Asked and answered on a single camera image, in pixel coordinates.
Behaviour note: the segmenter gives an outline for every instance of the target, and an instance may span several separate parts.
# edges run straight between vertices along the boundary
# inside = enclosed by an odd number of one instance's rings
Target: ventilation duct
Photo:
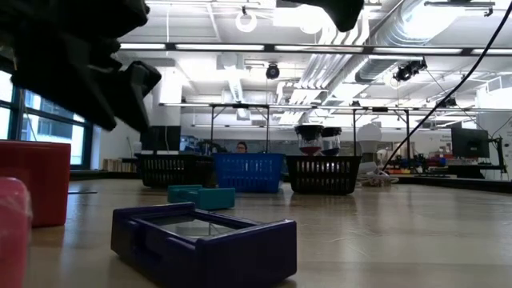
[[[433,37],[443,32],[459,15],[459,8],[425,6],[426,0],[405,0],[384,25],[370,38],[373,46],[423,46]],[[354,56],[345,65],[345,69],[336,81],[335,90],[344,92],[343,98],[352,98],[367,88],[364,83],[372,83],[383,72],[392,68],[398,60],[375,59],[368,56]],[[358,82],[364,87],[355,94],[348,95],[346,89],[340,89],[344,82]]]

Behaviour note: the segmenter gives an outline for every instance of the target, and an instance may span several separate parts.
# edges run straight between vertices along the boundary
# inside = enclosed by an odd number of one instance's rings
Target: black basket
[[[142,183],[148,187],[170,185],[210,186],[214,159],[196,155],[143,155],[140,159]]]
[[[351,194],[360,161],[359,156],[287,156],[291,189],[304,194]]]

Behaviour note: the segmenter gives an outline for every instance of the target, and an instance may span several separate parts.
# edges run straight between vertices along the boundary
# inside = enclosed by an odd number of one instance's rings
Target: teal plastic box
[[[220,210],[234,207],[234,188],[205,189],[201,185],[169,186],[169,203],[192,202],[201,210]]]

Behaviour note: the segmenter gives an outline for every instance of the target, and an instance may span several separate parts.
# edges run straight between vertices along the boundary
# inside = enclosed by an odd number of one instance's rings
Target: wire basket
[[[217,183],[237,192],[277,193],[284,154],[214,154]]]
[[[212,186],[214,160],[196,155],[143,155],[140,160],[142,183],[148,187],[171,185]]]
[[[352,194],[359,156],[287,156],[291,189],[303,194]]]

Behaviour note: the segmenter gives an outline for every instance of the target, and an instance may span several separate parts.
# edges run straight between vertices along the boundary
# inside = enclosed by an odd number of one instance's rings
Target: wooden table
[[[147,288],[110,251],[112,210],[164,204],[139,180],[72,183],[65,227],[33,231],[26,287]],[[298,222],[298,273],[280,287],[508,287],[512,198],[395,185],[346,197],[241,194],[223,213]]]

